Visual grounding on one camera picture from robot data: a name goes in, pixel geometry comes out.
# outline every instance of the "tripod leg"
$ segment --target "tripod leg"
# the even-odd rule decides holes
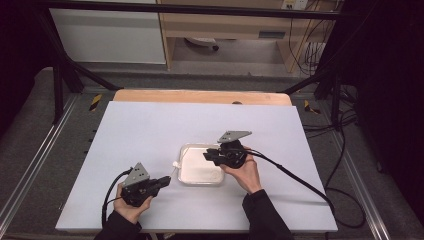
[[[123,88],[123,87],[115,86],[112,83],[110,83],[110,82],[104,80],[103,78],[97,76],[96,74],[92,73],[91,71],[89,71],[88,69],[84,68],[80,64],[74,62],[69,57],[67,57],[67,61],[78,72],[80,72],[81,74],[85,75],[86,77],[90,78],[91,80],[95,81],[96,83],[102,85],[103,87],[105,87],[105,88],[107,88],[109,90],[115,91],[115,90],[119,90],[119,89],[122,89]]]

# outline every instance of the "wooden edge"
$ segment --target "wooden edge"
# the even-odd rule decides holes
[[[227,92],[193,90],[122,89],[113,101],[121,102],[181,102],[181,103],[241,103],[247,105],[292,106],[290,97],[283,93]]]

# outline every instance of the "black cable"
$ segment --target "black cable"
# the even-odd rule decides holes
[[[336,216],[334,216],[334,218],[335,218],[335,220],[336,220],[337,223],[339,223],[340,225],[343,225],[345,227],[349,227],[349,228],[360,228],[366,222],[366,214],[365,214],[365,211],[362,208],[361,204],[359,203],[359,201],[354,196],[352,196],[352,195],[350,195],[350,194],[348,194],[348,193],[346,193],[346,192],[344,192],[344,191],[342,191],[340,189],[328,187],[329,184],[330,184],[330,182],[331,182],[331,180],[333,179],[334,174],[336,173],[336,171],[337,171],[337,169],[338,169],[338,167],[339,167],[342,159],[343,159],[344,152],[345,152],[345,149],[346,149],[346,136],[344,134],[343,127],[345,127],[345,126],[347,126],[347,125],[349,125],[349,124],[351,124],[351,123],[353,123],[353,122],[356,121],[356,113],[354,113],[352,115],[349,115],[349,116],[346,116],[346,114],[348,114],[348,113],[350,113],[352,111],[354,111],[354,110],[353,109],[349,109],[349,110],[347,110],[347,111],[345,111],[345,112],[343,112],[341,114],[340,121],[339,121],[339,124],[338,124],[339,129],[340,129],[340,133],[342,135],[342,140],[343,140],[342,148],[341,148],[341,153],[340,153],[339,158],[337,159],[337,162],[336,162],[335,167],[333,168],[330,176],[328,177],[326,183],[324,184],[324,190],[326,192],[327,191],[333,191],[333,192],[337,192],[337,193],[343,194],[343,195],[347,196],[348,198],[352,199],[359,206],[360,211],[362,213],[362,219],[361,219],[361,222],[358,223],[358,224],[347,224],[347,223],[341,221],[340,219],[338,219]],[[321,133],[319,133],[317,135],[314,135],[314,136],[309,136],[308,138],[317,137],[317,136],[320,136],[322,134],[325,134],[325,133],[328,133],[328,132],[331,132],[331,131],[335,130],[335,126],[334,125],[326,125],[326,126],[303,125],[303,127],[304,127],[306,133],[308,133],[308,132],[319,132],[319,131],[321,131]]]
[[[343,225],[343,226],[348,227],[348,228],[360,228],[360,227],[362,227],[365,224],[365,221],[367,220],[366,217],[365,217],[365,211],[362,208],[362,205],[359,203],[358,200],[356,200],[356,198],[354,196],[352,196],[352,195],[348,194],[347,192],[344,192],[344,191],[342,191],[340,189],[337,189],[337,188],[327,187],[327,188],[325,188],[325,191],[326,192],[327,191],[334,191],[334,192],[337,192],[337,193],[341,193],[341,194],[347,196],[348,198],[352,199],[356,203],[356,205],[358,205],[358,207],[361,209],[362,219],[361,219],[361,222],[360,223],[358,223],[358,224],[346,224],[345,222],[339,220],[338,218],[334,218],[334,219],[336,219],[336,221],[338,223],[340,223],[340,225]]]
[[[343,121],[345,120],[345,114],[347,114],[348,112],[351,112],[351,111],[353,111],[353,109],[350,109],[350,110],[348,110],[348,111],[345,111],[345,112],[341,115],[341,117],[340,117],[340,121],[339,121],[339,122],[343,123]],[[347,197],[351,198],[351,199],[352,199],[352,200],[353,200],[353,201],[354,201],[354,202],[355,202],[355,203],[359,206],[359,208],[360,208],[360,210],[361,210],[361,214],[362,214],[362,220],[361,220],[361,222],[360,222],[359,224],[347,224],[347,223],[345,223],[345,222],[341,221],[340,219],[338,219],[336,216],[334,216],[334,218],[336,219],[336,221],[337,221],[339,224],[341,224],[341,225],[343,225],[343,226],[345,226],[345,227],[349,227],[349,228],[360,228],[360,227],[362,227],[362,226],[365,224],[365,221],[366,221],[366,214],[365,214],[365,211],[364,211],[364,209],[362,208],[361,204],[358,202],[358,200],[356,200],[356,198],[355,198],[355,197],[353,197],[352,195],[350,195],[350,194],[348,194],[348,193],[346,193],[346,192],[344,192],[344,191],[342,191],[342,190],[339,190],[339,189],[336,189],[336,188],[330,188],[330,187],[328,187],[328,185],[330,184],[331,180],[332,180],[332,179],[333,179],[333,177],[334,177],[334,174],[336,173],[337,169],[339,168],[340,163],[342,162],[342,159],[343,159],[343,156],[344,156],[344,152],[345,152],[345,149],[346,149],[346,136],[345,136],[345,134],[344,134],[343,127],[344,127],[344,125],[343,125],[343,124],[341,124],[341,127],[339,128],[339,129],[340,129],[340,134],[342,135],[342,140],[343,140],[343,143],[342,143],[342,149],[341,149],[341,152],[340,152],[340,156],[339,156],[339,158],[337,159],[336,165],[335,165],[335,167],[333,168],[333,170],[332,170],[332,172],[331,172],[330,176],[328,177],[328,179],[327,179],[327,181],[326,181],[326,183],[325,183],[325,185],[324,185],[324,189],[325,189],[325,191],[330,190],[330,191],[334,191],[334,192],[341,193],[341,194],[343,194],[343,195],[345,195],[345,196],[347,196]]]
[[[281,164],[278,164],[274,161],[272,161],[271,159],[269,159],[268,157],[266,157],[265,155],[263,155],[262,153],[250,149],[250,150],[244,150],[245,152],[253,155],[253,156],[257,156],[260,157],[262,159],[265,159],[266,161],[270,162],[271,164],[273,164],[274,166],[276,166],[278,169],[280,169],[282,172],[284,172],[285,174],[287,174],[289,177],[293,178],[294,180],[296,180],[297,182],[301,183],[302,185],[304,185],[305,187],[309,188],[311,191],[313,191],[314,193],[316,193],[317,195],[319,195],[322,199],[324,199],[328,206],[331,209],[331,212],[333,213],[333,215],[335,214],[335,210],[334,210],[334,205],[331,202],[331,200],[325,196],[324,193],[320,192],[318,189],[316,189],[315,187],[313,187],[312,185],[310,185],[309,183],[305,182],[303,179],[299,178],[298,176],[294,175],[292,172],[290,172],[289,170],[287,170],[286,168],[284,168]]]
[[[110,188],[109,188],[109,190],[107,191],[107,194],[106,194],[106,197],[105,197],[105,201],[103,202],[103,206],[102,206],[102,226],[103,226],[103,227],[104,227],[104,225],[106,224],[106,212],[107,212],[107,205],[108,205],[110,202],[115,201],[116,199],[119,199],[119,197],[118,197],[118,198],[115,198],[115,199],[113,199],[113,200],[111,200],[111,201],[109,201],[109,202],[108,202],[110,192],[112,192],[112,189],[113,189],[113,187],[115,186],[116,182],[117,182],[117,181],[118,181],[118,180],[119,180],[122,176],[130,174],[130,172],[132,171],[132,169],[133,169],[133,168],[130,168],[129,170],[127,170],[127,171],[122,172],[121,174],[119,174],[119,176],[118,176],[118,177],[116,177],[116,178],[115,178],[115,180],[113,180],[112,185],[110,185]]]

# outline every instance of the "plastic container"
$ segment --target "plastic container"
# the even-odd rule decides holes
[[[178,179],[188,185],[219,185],[225,173],[212,161],[203,156],[208,148],[219,148],[219,145],[186,144],[181,148],[178,163]]]

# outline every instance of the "gray floor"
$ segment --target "gray floor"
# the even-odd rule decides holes
[[[175,54],[174,68],[171,71],[159,68],[149,70],[146,66],[141,69],[137,66],[137,71],[131,71],[131,73],[122,73],[122,69],[113,72],[110,69],[100,69],[99,75],[118,85],[131,88],[264,92],[285,89],[301,79],[299,72],[287,74],[281,71],[284,65],[278,58],[275,43],[272,44],[272,42],[223,40],[220,50],[214,53],[209,49],[188,46],[181,40],[177,42]],[[88,109],[91,101],[95,92],[100,89],[88,80],[85,82],[88,86],[86,93],[78,96],[68,122],[16,212],[5,239],[12,236],[26,236],[25,239],[59,239],[67,236],[70,239],[73,236],[54,229],[60,215],[59,208],[66,202],[84,161],[85,151],[90,148],[89,139],[95,137],[93,130],[97,129],[107,102],[113,98],[114,94],[102,91],[103,97],[98,108],[90,112]],[[52,84],[51,72],[44,71],[37,76],[36,86],[27,103],[6,135],[0,140],[0,167],[7,170],[3,170],[3,173],[7,172],[7,174],[0,175],[2,189],[0,206],[2,207],[5,206],[52,126]],[[322,114],[306,112],[303,108],[304,98],[308,98],[313,107],[318,106],[308,95],[313,88],[314,86],[310,86],[302,91],[305,94],[294,95],[293,104],[298,107],[303,124],[325,125],[327,123]],[[423,227],[405,203],[392,178],[376,171],[374,156],[362,135],[360,126],[350,125],[345,130],[349,152],[392,239],[424,239]],[[336,143],[331,134],[324,134],[309,139],[309,145],[324,182],[340,154]],[[355,194],[343,166],[338,169],[330,186],[352,195]],[[348,223],[360,221],[360,211],[351,200],[339,194],[329,193],[328,195],[336,206],[337,218]],[[350,229],[341,225],[339,228],[337,233],[330,234],[330,239],[374,239],[367,224],[359,229]],[[87,237],[82,234],[77,236],[81,239],[83,236]],[[297,237],[324,239],[321,234],[299,234]]]

